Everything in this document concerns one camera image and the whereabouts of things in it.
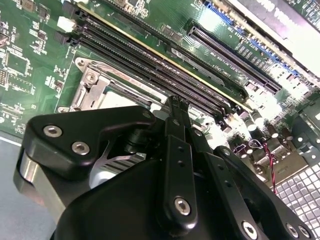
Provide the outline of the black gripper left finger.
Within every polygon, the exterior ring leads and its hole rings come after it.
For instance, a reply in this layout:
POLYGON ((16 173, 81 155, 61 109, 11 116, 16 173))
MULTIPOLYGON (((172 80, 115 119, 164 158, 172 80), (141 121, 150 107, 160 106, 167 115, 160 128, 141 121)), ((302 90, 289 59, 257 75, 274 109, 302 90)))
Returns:
POLYGON ((141 106, 36 116, 27 123, 23 153, 62 190, 66 206, 61 215, 75 199, 113 177, 140 163, 159 162, 156 219, 167 233, 188 233, 198 211, 180 100, 168 98, 165 120, 141 106))

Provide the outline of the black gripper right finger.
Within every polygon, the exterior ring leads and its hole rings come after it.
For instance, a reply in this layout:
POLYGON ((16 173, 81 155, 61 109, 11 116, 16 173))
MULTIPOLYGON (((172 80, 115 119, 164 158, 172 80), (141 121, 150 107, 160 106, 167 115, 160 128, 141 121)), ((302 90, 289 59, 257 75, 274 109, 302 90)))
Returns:
POLYGON ((215 213, 228 240, 313 240, 309 227, 230 149, 211 149, 203 133, 193 128, 189 102, 179 101, 180 120, 188 129, 195 168, 209 191, 221 201, 215 213))

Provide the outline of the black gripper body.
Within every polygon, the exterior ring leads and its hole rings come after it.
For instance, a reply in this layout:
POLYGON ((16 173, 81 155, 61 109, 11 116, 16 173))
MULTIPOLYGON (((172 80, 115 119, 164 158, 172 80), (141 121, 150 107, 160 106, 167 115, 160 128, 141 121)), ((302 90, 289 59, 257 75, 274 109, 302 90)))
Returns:
MULTIPOLYGON (((156 218, 160 163, 139 163, 75 199, 61 215, 56 240, 171 240, 156 218)), ((235 240, 223 205, 194 176, 198 222, 184 240, 235 240)))

